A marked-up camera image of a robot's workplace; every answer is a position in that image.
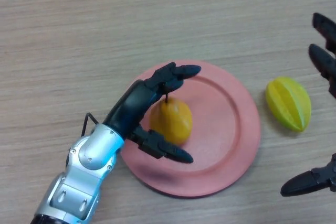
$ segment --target starfruit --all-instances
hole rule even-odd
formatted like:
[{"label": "starfruit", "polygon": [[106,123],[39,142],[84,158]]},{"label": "starfruit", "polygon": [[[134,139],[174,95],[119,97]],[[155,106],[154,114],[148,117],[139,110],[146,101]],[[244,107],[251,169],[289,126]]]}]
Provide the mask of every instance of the starfruit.
[{"label": "starfruit", "polygon": [[304,131],[311,117],[311,102],[304,87],[290,77],[278,77],[266,87],[266,102],[275,118],[285,127]]}]

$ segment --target wooden table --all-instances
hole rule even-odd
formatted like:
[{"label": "wooden table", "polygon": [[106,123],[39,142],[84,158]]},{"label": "wooden table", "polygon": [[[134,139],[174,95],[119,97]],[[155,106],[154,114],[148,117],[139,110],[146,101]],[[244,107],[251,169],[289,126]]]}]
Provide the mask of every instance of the wooden table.
[{"label": "wooden table", "polygon": [[[95,224],[334,223],[328,190],[282,198],[292,176],[336,152],[336,101],[309,60],[313,12],[336,20],[335,0],[0,0],[0,218],[30,223],[64,170],[86,112],[99,120],[145,69],[197,59],[234,74],[262,120],[253,166],[214,196],[180,200],[143,187],[120,158],[102,188]],[[265,107],[268,81],[301,82],[312,118],[301,134]]]}]

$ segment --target toy fruit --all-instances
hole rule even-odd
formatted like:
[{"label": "toy fruit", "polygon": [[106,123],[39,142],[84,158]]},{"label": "toy fruit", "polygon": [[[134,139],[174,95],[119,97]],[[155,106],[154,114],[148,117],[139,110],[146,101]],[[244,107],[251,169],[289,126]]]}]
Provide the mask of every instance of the toy fruit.
[{"label": "toy fruit", "polygon": [[161,133],[167,142],[182,145],[191,134],[192,113],[186,103],[169,97],[152,109],[150,127]]},{"label": "toy fruit", "polygon": [[278,77],[266,87],[266,102],[285,127],[304,131],[311,115],[311,103],[304,87],[289,77]]}]

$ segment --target pink plate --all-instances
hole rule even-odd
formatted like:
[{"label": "pink plate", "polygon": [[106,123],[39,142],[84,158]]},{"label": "pink plate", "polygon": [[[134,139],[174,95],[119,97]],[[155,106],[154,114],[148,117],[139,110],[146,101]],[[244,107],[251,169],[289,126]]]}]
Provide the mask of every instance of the pink plate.
[{"label": "pink plate", "polygon": [[[171,93],[188,104],[193,113],[193,130],[182,146],[194,158],[181,164],[166,158],[155,159],[131,141],[121,156],[132,173],[154,190],[177,197],[214,194],[238,180],[254,161],[260,143],[260,118],[246,88],[225,70],[194,60],[179,65],[199,65],[200,73],[185,80]],[[165,63],[137,77],[145,79]],[[149,129],[150,110],[141,124]]]}]

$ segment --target robotic hand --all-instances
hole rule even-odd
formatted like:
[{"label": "robotic hand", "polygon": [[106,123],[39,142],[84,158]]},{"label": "robotic hand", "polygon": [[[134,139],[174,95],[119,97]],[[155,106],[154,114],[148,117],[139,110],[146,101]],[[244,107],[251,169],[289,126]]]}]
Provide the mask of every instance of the robotic hand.
[{"label": "robotic hand", "polygon": [[[336,55],[336,24],[322,14],[314,13],[312,25],[326,39],[326,49]],[[329,81],[329,92],[336,98],[336,60],[315,44],[309,46],[309,56],[322,77]],[[314,168],[287,181],[280,193],[290,197],[328,187],[336,191],[336,153],[325,167]]]},{"label": "robotic hand", "polygon": [[[113,170],[126,139],[154,158],[192,163],[188,152],[165,142],[155,131],[145,131],[140,121],[151,105],[200,70],[200,66],[177,67],[172,62],[151,78],[134,82],[101,124],[88,113],[81,137],[69,149],[66,170],[52,181],[30,224],[89,224],[100,199],[100,186]],[[85,135],[88,118],[96,126]]]}]

